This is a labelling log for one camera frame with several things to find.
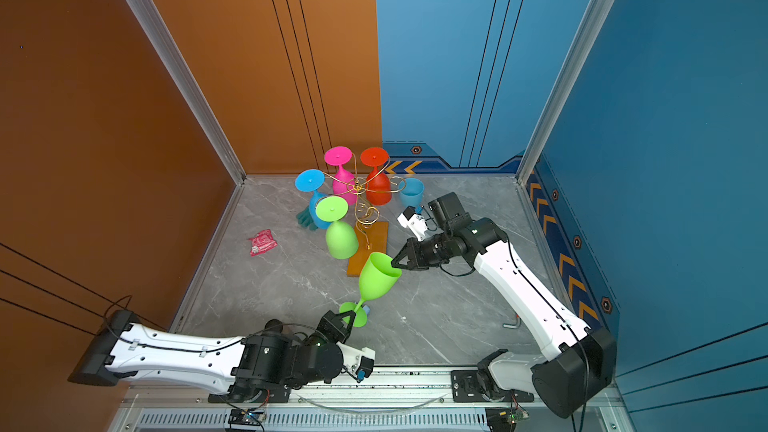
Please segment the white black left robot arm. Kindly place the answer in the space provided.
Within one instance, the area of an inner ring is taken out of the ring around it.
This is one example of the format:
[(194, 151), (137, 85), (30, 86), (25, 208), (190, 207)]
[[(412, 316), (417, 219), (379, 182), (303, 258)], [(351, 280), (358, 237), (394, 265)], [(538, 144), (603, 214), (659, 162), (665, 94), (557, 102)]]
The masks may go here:
[(295, 333), (273, 319), (246, 336), (211, 338), (155, 330), (121, 309), (105, 320), (68, 380), (101, 387), (159, 381), (202, 389), (211, 403), (285, 403), (308, 384), (339, 376), (360, 383), (372, 374), (374, 351), (346, 343), (354, 319), (352, 312), (327, 312), (317, 327)]

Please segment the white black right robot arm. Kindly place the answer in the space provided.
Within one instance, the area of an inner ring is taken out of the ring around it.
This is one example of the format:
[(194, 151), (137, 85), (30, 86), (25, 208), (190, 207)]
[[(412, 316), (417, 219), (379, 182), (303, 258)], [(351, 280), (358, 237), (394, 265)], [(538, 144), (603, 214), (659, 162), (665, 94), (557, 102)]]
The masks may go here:
[(455, 193), (430, 202), (428, 208), (439, 233), (431, 234), (422, 215), (406, 207), (398, 222), (413, 235), (393, 266), (428, 270), (454, 257), (464, 259), (506, 299), (539, 348), (534, 355), (500, 349), (481, 360), (476, 377), (482, 394), (491, 400), (511, 391), (535, 394), (555, 415), (568, 418), (612, 383), (614, 336), (604, 327), (590, 326), (560, 302), (495, 222), (473, 219)]

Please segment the light blue wine glass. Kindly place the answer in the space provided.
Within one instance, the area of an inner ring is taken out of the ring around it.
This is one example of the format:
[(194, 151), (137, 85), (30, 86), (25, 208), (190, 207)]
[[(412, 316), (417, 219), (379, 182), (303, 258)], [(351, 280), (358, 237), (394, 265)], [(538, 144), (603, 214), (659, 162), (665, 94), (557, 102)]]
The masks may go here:
[(416, 213), (420, 214), (423, 206), (425, 186), (418, 178), (405, 178), (399, 186), (399, 197), (404, 208), (412, 207)]

